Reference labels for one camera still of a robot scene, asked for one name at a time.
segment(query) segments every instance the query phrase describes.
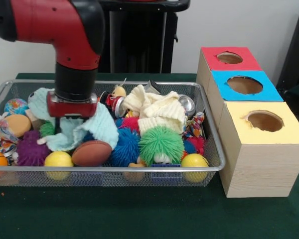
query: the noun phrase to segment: round hole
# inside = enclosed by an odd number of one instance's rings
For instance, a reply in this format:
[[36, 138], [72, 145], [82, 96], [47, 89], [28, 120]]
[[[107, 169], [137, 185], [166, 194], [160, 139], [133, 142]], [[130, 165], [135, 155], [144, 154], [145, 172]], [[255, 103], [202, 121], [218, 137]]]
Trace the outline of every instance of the round hole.
[[263, 90], [263, 85], [254, 78], [247, 76], [235, 76], [227, 81], [228, 85], [241, 94], [257, 94]]
[[269, 132], [278, 131], [284, 126], [283, 120], [278, 115], [269, 111], [251, 112], [247, 120], [253, 127]]
[[239, 64], [243, 62], [243, 58], [233, 52], [225, 51], [217, 55], [218, 60], [228, 64]]

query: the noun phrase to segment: metal basket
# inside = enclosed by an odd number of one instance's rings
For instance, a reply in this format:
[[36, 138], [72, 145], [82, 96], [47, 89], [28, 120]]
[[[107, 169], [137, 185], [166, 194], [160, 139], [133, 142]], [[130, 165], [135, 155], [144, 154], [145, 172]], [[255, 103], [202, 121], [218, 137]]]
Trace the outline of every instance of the metal basket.
[[[111, 92], [121, 82], [98, 81], [94, 92], [99, 96], [103, 91]], [[126, 82], [124, 88], [129, 93], [138, 84], [146, 82]], [[216, 127], [213, 122], [207, 97], [202, 87], [196, 83], [158, 83], [163, 95], [170, 91], [190, 96], [196, 103], [197, 111], [205, 113], [203, 131], [206, 138], [205, 158], [210, 167], [149, 167], [119, 168], [104, 164], [102, 167], [0, 167], [0, 186], [206, 186], [216, 171], [225, 165], [225, 157]], [[0, 86], [0, 115], [5, 103], [12, 98], [27, 100], [40, 87], [53, 88], [53, 80], [13, 80]], [[204, 178], [202, 182], [188, 182], [186, 178]]]

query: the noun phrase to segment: green puffer ball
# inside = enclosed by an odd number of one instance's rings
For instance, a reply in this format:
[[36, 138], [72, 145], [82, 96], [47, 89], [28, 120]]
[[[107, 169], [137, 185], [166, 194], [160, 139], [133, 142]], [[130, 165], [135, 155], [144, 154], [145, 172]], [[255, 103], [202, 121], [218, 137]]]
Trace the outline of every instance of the green puffer ball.
[[40, 131], [41, 137], [54, 135], [54, 126], [51, 122], [46, 121], [43, 125], [41, 125], [39, 131]]
[[185, 151], [181, 136], [165, 126], [149, 129], [141, 137], [139, 147], [140, 157], [149, 167], [155, 163], [155, 157], [169, 158], [171, 164], [180, 164]]

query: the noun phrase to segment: yellow box lid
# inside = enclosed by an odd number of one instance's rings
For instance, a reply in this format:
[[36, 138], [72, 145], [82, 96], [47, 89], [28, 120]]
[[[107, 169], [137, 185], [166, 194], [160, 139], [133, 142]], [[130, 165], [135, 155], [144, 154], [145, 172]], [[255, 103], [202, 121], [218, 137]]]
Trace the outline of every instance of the yellow box lid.
[[242, 144], [299, 144], [299, 122], [285, 102], [226, 102]]

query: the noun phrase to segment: brown football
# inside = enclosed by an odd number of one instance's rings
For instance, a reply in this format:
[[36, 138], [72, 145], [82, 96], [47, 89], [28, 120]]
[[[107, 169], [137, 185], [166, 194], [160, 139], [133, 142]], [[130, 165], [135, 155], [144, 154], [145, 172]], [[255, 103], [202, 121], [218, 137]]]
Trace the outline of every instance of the brown football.
[[110, 157], [112, 148], [108, 143], [94, 140], [81, 144], [72, 154], [72, 162], [81, 167], [100, 166]]

